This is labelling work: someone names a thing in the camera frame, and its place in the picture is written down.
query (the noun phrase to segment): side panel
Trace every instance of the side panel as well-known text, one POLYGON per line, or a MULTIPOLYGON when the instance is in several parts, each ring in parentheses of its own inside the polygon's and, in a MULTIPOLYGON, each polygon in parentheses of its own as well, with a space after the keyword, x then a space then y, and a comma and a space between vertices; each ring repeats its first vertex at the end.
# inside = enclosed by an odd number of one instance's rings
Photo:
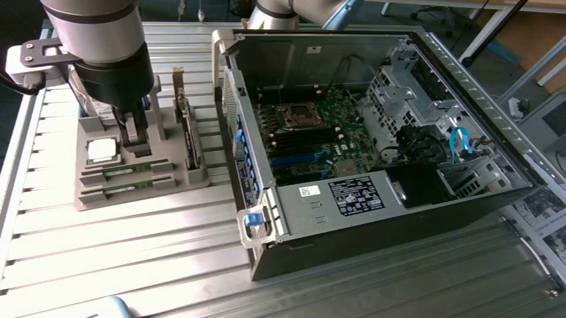
POLYGON ((456 230, 528 193, 528 189, 429 209, 321 235, 286 241, 262 250, 252 267, 252 280, 302 270, 358 254, 456 230))

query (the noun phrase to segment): slotted metal surface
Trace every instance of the slotted metal surface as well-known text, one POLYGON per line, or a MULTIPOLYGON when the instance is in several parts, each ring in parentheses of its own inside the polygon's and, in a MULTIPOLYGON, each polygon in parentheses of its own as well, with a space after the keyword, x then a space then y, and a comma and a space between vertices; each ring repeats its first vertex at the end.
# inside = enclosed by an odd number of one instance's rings
POLYGON ((205 189, 75 212, 73 95, 54 87, 23 103, 22 135, 11 139, 19 165, 3 167, 0 180, 11 192, 0 317, 87 317, 107 295, 152 317, 561 317, 566 297, 547 296, 537 264, 495 215, 455 233, 249 282, 210 84, 209 34, 229 27, 238 25, 145 24, 161 107, 172 106, 172 66, 184 67, 213 182, 205 189))

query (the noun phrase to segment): blue ram slot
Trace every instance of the blue ram slot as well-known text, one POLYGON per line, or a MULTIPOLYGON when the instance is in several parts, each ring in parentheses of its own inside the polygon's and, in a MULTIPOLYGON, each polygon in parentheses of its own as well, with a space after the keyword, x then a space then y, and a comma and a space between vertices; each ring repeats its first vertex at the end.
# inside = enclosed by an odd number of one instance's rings
POLYGON ((304 156, 293 156, 284 158, 274 158, 270 161, 270 167, 286 166, 289 164, 304 164, 306 162, 316 162, 318 157, 316 154, 306 154, 304 156))

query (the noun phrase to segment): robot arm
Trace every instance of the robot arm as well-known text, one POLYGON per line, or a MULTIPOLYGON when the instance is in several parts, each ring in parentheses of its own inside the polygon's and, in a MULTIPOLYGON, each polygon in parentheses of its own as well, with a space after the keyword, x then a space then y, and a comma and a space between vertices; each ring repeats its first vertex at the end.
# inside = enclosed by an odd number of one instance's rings
MULTIPOLYGON (((136 156, 149 154, 141 99, 153 86, 153 72, 137 1, 39 2, 57 38, 31 40, 17 48, 22 73, 39 71, 49 81, 51 74, 65 73, 53 70, 65 70, 71 64, 87 95, 112 105, 125 149, 136 156), (46 54, 59 47, 66 53, 46 54)), ((21 74, 7 73, 15 82, 22 82, 21 74)))
POLYGON ((341 30, 361 4, 362 0, 257 0, 248 27, 294 30, 301 16, 325 30, 341 30))

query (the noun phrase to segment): warning label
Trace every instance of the warning label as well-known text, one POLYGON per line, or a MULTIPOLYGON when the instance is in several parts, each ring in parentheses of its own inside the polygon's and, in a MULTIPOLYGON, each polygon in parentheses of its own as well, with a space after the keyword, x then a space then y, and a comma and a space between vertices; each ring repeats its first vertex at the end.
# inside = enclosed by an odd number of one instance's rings
POLYGON ((329 182, 328 185, 342 216, 384 208, 369 177, 329 182))

